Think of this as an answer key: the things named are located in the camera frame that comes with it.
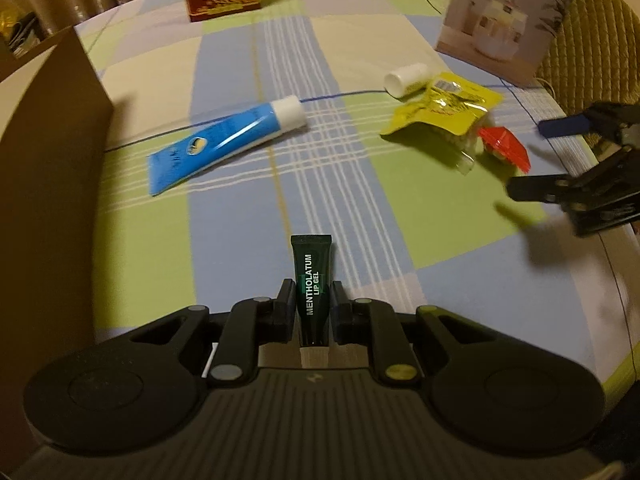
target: yellow packet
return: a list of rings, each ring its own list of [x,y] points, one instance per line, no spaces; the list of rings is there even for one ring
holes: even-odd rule
[[[382,135],[419,122],[463,136],[500,101],[502,96],[498,92],[451,72],[442,72],[433,79],[419,101],[396,108],[391,124]]]

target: green tube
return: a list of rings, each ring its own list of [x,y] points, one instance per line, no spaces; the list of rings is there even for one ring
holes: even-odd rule
[[[293,235],[300,346],[328,346],[331,235]]]

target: robotic arm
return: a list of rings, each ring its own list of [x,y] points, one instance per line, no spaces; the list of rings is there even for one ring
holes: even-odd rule
[[[576,177],[513,177],[509,197],[559,204],[579,237],[640,219],[640,105],[596,102],[581,114],[541,121],[538,130],[547,139],[595,132],[621,149]]]

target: table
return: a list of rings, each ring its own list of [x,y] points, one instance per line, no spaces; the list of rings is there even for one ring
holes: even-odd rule
[[[116,105],[95,229],[105,338],[192,303],[213,312],[273,296],[293,276],[291,234],[329,233],[334,277],[399,312],[437,304],[578,361],[610,403],[636,378],[638,245],[628,227],[580,240],[555,206],[505,195],[508,168],[467,175],[431,138],[379,132],[383,75],[448,66],[500,92],[493,118],[527,147],[531,174],[585,170],[581,139],[535,122],[562,111],[435,44],[447,0],[262,0],[188,22],[184,0],[135,0],[78,26]],[[217,118],[295,94],[309,127],[148,195],[146,156]]]

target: white box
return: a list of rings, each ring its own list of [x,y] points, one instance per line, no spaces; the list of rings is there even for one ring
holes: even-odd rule
[[[450,0],[436,50],[526,86],[571,0]]]

